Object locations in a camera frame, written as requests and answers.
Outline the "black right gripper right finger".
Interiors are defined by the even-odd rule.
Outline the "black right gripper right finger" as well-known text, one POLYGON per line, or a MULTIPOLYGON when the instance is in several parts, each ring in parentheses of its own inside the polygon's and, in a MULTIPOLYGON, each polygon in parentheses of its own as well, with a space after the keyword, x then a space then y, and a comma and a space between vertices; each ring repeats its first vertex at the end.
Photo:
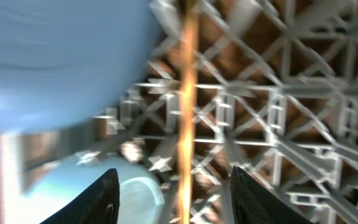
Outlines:
POLYGON ((235 224, 312 224, 240 167, 232 168, 230 192, 235 224))

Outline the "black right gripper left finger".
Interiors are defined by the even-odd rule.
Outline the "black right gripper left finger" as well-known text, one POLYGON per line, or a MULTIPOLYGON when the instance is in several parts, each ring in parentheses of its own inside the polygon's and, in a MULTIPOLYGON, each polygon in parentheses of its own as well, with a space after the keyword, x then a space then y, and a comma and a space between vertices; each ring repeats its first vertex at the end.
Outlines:
POLYGON ((116 169, 109 169, 41 224, 117 224, 119 206, 118 173, 116 169))

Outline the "light blue rice bowl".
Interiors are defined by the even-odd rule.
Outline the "light blue rice bowl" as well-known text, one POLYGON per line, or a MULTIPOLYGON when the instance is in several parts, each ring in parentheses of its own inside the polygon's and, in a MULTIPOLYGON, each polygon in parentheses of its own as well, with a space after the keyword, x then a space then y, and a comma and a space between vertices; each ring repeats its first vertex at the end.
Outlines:
POLYGON ((118 222, 155 223, 164 199, 153 174, 119 156, 81 164, 76 155, 62 159, 56 168, 23 194, 19 204, 19 221, 41 223, 68 205, 109 169, 116 169, 119 178, 118 222))

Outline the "dark blue plate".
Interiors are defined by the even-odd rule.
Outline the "dark blue plate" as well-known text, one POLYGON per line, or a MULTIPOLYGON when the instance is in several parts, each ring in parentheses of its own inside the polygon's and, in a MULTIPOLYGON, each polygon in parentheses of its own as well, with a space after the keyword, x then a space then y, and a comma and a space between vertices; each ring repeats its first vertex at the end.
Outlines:
POLYGON ((70 127, 115 104, 159 31, 147 0, 0 0, 0 133, 70 127))

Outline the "wooden chopstick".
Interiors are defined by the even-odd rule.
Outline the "wooden chopstick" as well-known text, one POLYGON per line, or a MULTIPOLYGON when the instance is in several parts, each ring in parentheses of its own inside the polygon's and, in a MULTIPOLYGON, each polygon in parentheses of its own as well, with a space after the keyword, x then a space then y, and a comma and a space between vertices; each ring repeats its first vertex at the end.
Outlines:
POLYGON ((198 72, 196 68, 199 31, 199 9, 197 0, 184 2, 183 31, 181 35, 181 87, 179 106, 181 110, 180 127, 178 130, 178 184, 177 209, 180 224, 190 224, 190 210, 192 197, 192 160, 194 154, 195 127, 192 119, 195 115, 193 107, 196 103, 196 82, 198 72))

